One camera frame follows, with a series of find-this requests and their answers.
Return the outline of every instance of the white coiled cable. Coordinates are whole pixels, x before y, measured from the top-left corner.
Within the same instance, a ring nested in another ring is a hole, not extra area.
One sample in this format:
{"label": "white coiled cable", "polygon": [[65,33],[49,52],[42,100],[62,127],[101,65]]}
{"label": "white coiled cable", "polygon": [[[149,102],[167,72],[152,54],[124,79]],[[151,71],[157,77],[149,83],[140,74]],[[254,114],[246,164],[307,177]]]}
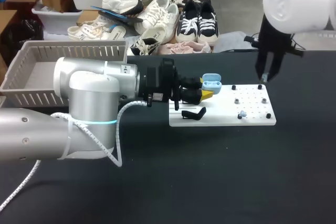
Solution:
{"label": "white coiled cable", "polygon": [[[69,114],[64,114],[64,113],[54,113],[51,116],[54,118],[63,118],[65,120],[71,120],[72,123],[77,126],[79,129],[81,129],[86,136],[91,138],[99,147],[102,151],[105,152],[105,154],[108,156],[108,158],[114,162],[118,167],[122,166],[122,159],[121,159],[121,150],[120,150],[120,138],[119,138],[119,125],[120,125],[120,119],[122,113],[128,109],[129,107],[139,105],[139,106],[147,106],[147,103],[144,101],[133,101],[128,104],[126,104],[124,107],[121,108],[121,110],[118,113],[117,116],[117,127],[116,127],[116,132],[115,132],[115,139],[116,139],[116,146],[117,146],[117,157],[118,160],[113,157],[113,155],[109,152],[109,150],[95,137],[95,135],[92,134],[87,128],[85,124],[81,124],[78,122],[78,120],[73,119],[71,115]],[[30,173],[28,176],[22,181],[22,183],[15,189],[14,192],[1,204],[0,206],[0,212],[8,205],[8,203],[21,191],[21,189],[28,183],[28,181],[32,178],[32,176],[35,174],[38,166],[40,165],[41,160],[37,160],[33,169],[31,169]]]}

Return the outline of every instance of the white sneaker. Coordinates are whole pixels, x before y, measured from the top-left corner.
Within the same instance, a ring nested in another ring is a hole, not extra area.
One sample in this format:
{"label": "white sneaker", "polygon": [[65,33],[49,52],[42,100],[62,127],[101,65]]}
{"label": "white sneaker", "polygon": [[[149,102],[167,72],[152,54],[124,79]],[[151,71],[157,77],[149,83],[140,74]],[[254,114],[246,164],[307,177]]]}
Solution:
{"label": "white sneaker", "polygon": [[135,30],[138,34],[141,35],[147,29],[154,27],[160,19],[161,8],[167,9],[169,4],[170,0],[153,0],[138,16],[138,18],[143,19],[143,22],[134,24]]}
{"label": "white sneaker", "polygon": [[127,50],[128,56],[150,55],[165,38],[165,28],[157,26],[146,30],[143,35]]}
{"label": "white sneaker", "polygon": [[174,37],[179,13],[179,8],[176,4],[171,4],[167,10],[161,8],[161,16],[155,26],[163,26],[166,29],[162,44],[171,41]]}
{"label": "white sneaker", "polygon": [[143,10],[140,0],[103,0],[102,8],[120,15],[136,15]]}
{"label": "white sneaker", "polygon": [[73,40],[108,40],[112,39],[107,28],[102,26],[89,26],[83,24],[81,27],[72,26],[68,28],[68,36]]}
{"label": "white sneaker", "polygon": [[98,17],[95,20],[85,21],[81,23],[79,26],[82,26],[84,24],[88,26],[93,26],[93,27],[102,26],[102,27],[110,28],[113,25],[113,21],[108,18],[105,18],[104,16],[98,15]]}

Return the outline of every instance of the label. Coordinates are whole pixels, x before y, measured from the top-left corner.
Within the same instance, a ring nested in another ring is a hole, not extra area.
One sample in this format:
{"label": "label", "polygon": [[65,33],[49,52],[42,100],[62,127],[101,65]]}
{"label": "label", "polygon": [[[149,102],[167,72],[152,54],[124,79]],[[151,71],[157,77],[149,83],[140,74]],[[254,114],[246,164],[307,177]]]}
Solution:
{"label": "label", "polygon": [[161,33],[158,31],[158,32],[153,36],[153,38],[156,39],[156,38],[158,38],[158,36],[160,36],[160,35],[161,35]]}
{"label": "label", "polygon": [[163,94],[162,93],[153,93],[153,101],[162,101]]}

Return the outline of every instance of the robotic arm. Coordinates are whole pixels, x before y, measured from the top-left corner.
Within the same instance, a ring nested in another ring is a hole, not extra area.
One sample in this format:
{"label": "robotic arm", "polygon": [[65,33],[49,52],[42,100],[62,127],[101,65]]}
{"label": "robotic arm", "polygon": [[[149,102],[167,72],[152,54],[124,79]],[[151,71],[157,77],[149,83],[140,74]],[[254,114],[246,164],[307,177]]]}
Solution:
{"label": "robotic arm", "polygon": [[213,95],[201,87],[200,78],[179,76],[172,59],[163,59],[158,68],[141,74],[131,64],[60,58],[54,71],[54,90],[69,100],[67,120],[32,110],[1,109],[0,160],[106,157],[107,152],[79,124],[111,153],[115,145],[117,150],[120,147],[116,139],[119,101],[140,98],[145,102],[137,105],[151,107],[152,102],[167,103],[170,99],[178,110],[181,100],[197,105]]}
{"label": "robotic arm", "polygon": [[[246,41],[259,49],[256,71],[262,82],[268,82],[280,71],[284,55],[303,56],[292,41],[293,34],[307,31],[336,30],[336,0],[263,0],[264,18],[258,40]],[[269,53],[273,62],[266,70]]]}

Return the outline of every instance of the black bag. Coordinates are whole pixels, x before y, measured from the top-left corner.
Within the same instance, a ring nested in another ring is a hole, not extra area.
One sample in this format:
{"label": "black bag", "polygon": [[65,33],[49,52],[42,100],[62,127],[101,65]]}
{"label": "black bag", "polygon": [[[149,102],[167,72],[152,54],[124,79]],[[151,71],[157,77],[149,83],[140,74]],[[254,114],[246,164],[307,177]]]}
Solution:
{"label": "black bag", "polygon": [[8,51],[2,55],[7,66],[11,64],[23,44],[29,40],[43,40],[43,27],[38,21],[22,20],[20,23],[6,27],[2,33],[1,41]]}

